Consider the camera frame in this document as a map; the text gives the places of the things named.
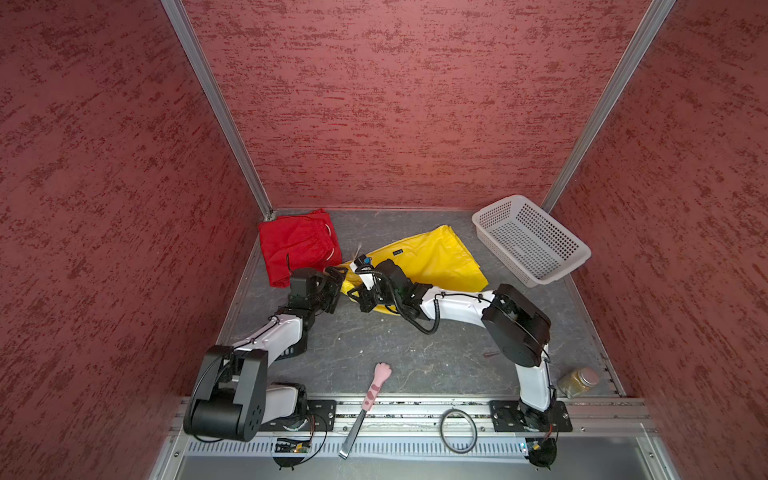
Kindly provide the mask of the red shorts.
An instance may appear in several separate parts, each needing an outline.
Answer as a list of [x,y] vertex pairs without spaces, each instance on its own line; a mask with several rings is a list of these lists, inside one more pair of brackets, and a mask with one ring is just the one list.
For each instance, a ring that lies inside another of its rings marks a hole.
[[287,288],[291,274],[301,268],[322,271],[343,262],[330,214],[323,209],[284,215],[258,227],[269,285]]

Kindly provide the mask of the yellow shorts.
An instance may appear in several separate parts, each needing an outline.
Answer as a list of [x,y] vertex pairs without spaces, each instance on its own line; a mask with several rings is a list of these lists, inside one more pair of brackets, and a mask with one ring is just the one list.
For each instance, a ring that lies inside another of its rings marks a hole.
[[[366,256],[378,263],[391,259],[412,281],[409,290],[388,287],[395,314],[431,334],[441,320],[480,326],[483,311],[494,299],[488,280],[460,238],[449,226],[395,241]],[[362,280],[348,268],[341,291],[344,295]]]

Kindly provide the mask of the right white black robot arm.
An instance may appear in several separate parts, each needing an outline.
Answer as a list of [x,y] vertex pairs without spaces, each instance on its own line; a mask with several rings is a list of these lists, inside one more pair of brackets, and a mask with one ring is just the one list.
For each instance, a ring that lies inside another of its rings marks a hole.
[[424,334],[435,333],[444,320],[484,328],[498,352],[515,365],[519,400],[514,421],[529,431],[542,431],[552,422],[551,321],[514,287],[501,284],[494,291],[459,292],[421,283],[396,288],[375,280],[351,288],[347,296],[363,312],[382,306]]

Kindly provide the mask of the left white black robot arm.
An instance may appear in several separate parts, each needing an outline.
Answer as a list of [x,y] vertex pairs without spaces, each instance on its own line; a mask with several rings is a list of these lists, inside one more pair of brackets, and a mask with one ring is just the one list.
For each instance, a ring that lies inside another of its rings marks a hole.
[[320,312],[333,313],[345,267],[301,268],[290,277],[285,305],[257,332],[233,345],[214,345],[202,360],[183,419],[183,431],[204,442],[247,442],[260,427],[284,420],[300,427],[308,415],[306,388],[268,383],[268,368],[307,349]]

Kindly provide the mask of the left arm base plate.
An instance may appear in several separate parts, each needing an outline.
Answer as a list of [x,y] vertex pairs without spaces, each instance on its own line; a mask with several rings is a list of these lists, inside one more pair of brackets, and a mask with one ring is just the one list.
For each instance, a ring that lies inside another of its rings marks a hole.
[[310,432],[320,430],[330,432],[335,425],[336,400],[309,399],[297,406],[298,419],[292,424],[294,431]]

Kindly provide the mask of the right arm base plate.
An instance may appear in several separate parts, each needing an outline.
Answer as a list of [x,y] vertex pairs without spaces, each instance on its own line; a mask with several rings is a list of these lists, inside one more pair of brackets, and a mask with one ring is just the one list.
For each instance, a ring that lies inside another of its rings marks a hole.
[[555,401],[545,411],[518,400],[489,402],[494,431],[497,433],[571,433],[573,425],[566,404]]

